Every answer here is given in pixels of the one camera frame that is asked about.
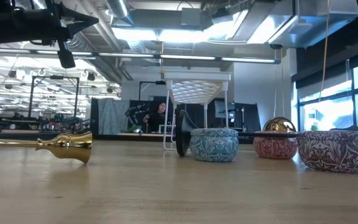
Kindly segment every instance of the floral pattern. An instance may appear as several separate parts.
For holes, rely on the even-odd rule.
[[[263,131],[263,133],[276,133],[275,131]],[[296,138],[254,138],[255,152],[261,158],[267,159],[292,159],[298,149]]]
[[[198,161],[231,162],[239,150],[238,132],[231,129],[194,129],[190,151]]]
[[[298,140],[301,160],[310,168],[358,173],[357,131],[310,131]]]

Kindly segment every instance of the curtain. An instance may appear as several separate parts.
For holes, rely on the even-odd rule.
[[[119,134],[127,129],[129,100],[100,99],[98,105],[99,134]]]

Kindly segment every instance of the white stand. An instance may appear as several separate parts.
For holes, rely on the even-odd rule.
[[[226,110],[226,128],[229,127],[227,112],[227,88],[231,79],[230,72],[195,72],[195,71],[166,71],[164,80],[167,84],[167,100],[165,108],[165,124],[163,148],[165,150],[176,150],[172,147],[173,128],[171,130],[171,147],[166,146],[168,103],[171,98],[173,103],[172,127],[175,126],[175,109],[181,103],[204,105],[204,128],[208,127],[207,110],[208,104],[220,93],[224,92]]]

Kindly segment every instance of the table surface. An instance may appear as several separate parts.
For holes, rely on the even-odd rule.
[[[357,223],[358,174],[260,159],[163,152],[160,142],[95,141],[89,163],[0,147],[0,223]]]

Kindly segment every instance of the person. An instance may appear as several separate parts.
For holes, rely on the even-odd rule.
[[[165,103],[160,103],[153,113],[146,115],[143,122],[149,124],[148,132],[159,132],[160,125],[165,123]]]

